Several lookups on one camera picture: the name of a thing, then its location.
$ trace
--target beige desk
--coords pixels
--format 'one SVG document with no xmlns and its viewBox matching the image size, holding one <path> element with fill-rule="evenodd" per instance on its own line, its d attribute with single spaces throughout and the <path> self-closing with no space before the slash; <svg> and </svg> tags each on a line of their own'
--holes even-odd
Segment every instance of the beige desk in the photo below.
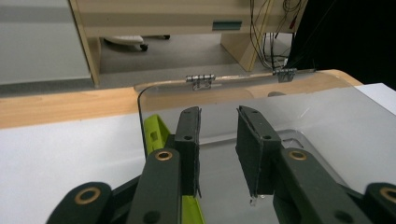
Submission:
<svg viewBox="0 0 396 224">
<path fill-rule="evenodd" d="M 339 77 L 350 85 L 361 85 L 358 80 L 338 70 L 326 70 L 320 71 L 320 73 Z M 254 87 L 248 90 L 249 96 L 247 97 L 251 97 L 251 95 L 261 97 L 267 95 L 270 91 L 278 91 L 278 85 L 267 85 L 265 88 Z M 281 85 L 283 85 L 282 90 L 285 93 L 294 93 L 337 88 L 339 82 L 323 79 L 311 81 L 309 85 L 290 85 L 289 83 Z M 0 129 L 137 113 L 137 97 L 138 92 L 134 88 L 122 88 L 0 98 Z M 191 98 L 180 96 L 178 100 L 187 102 Z"/>
<path fill-rule="evenodd" d="M 297 0 L 291 0 L 295 6 Z M 294 12 L 289 13 L 281 33 L 295 33 L 296 23 L 289 28 Z M 250 1 L 247 0 L 70 0 L 92 79 L 99 84 L 101 45 L 99 37 L 113 35 L 186 35 L 222 33 L 221 45 L 251 71 L 256 60 L 250 41 Z M 257 38 L 277 30 L 285 16 L 282 0 L 257 0 L 254 3 Z M 240 30 L 213 31 L 213 21 L 241 21 Z"/>
</svg>

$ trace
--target chair caster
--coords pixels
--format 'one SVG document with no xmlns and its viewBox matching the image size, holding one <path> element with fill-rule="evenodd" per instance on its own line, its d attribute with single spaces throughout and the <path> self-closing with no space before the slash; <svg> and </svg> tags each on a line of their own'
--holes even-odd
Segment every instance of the chair caster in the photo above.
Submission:
<svg viewBox="0 0 396 224">
<path fill-rule="evenodd" d="M 149 45 L 147 45 L 147 44 L 142 44 L 142 45 L 140 45 L 140 48 L 142 49 L 142 51 L 148 51 Z"/>
</svg>

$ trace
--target metal hinge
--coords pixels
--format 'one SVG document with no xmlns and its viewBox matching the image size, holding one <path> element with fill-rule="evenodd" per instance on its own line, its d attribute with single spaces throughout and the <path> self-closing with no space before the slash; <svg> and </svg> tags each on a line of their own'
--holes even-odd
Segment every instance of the metal hinge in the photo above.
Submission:
<svg viewBox="0 0 396 224">
<path fill-rule="evenodd" d="M 192 83 L 193 91 L 209 90 L 212 86 L 212 81 L 215 79 L 216 76 L 213 74 L 186 76 L 186 82 Z"/>
<path fill-rule="evenodd" d="M 277 76 L 278 82 L 291 82 L 296 75 L 297 68 L 285 68 L 274 70 L 274 76 Z"/>
</svg>

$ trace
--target clear plastic piece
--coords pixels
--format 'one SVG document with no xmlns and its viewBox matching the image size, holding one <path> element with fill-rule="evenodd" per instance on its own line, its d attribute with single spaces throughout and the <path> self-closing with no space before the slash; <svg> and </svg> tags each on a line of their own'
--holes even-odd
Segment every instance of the clear plastic piece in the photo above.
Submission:
<svg viewBox="0 0 396 224">
<path fill-rule="evenodd" d="M 297 74 L 216 79 L 210 90 L 190 83 L 151 86 L 138 99 L 142 123 L 161 117 L 175 133 L 182 110 L 200 106 L 200 204 L 207 223 L 277 223 L 273 197 L 250 200 L 235 152 L 240 105 L 260 111 L 284 147 L 309 151 L 340 184 L 364 192 L 372 182 L 396 183 L 396 118 L 336 76 Z"/>
</svg>

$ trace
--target gray wall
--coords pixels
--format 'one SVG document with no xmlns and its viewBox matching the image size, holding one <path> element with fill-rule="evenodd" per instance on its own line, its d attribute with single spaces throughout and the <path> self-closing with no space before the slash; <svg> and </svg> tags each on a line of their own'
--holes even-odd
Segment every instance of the gray wall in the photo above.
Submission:
<svg viewBox="0 0 396 224">
<path fill-rule="evenodd" d="M 89 77 L 67 0 L 0 1 L 0 84 Z"/>
</svg>

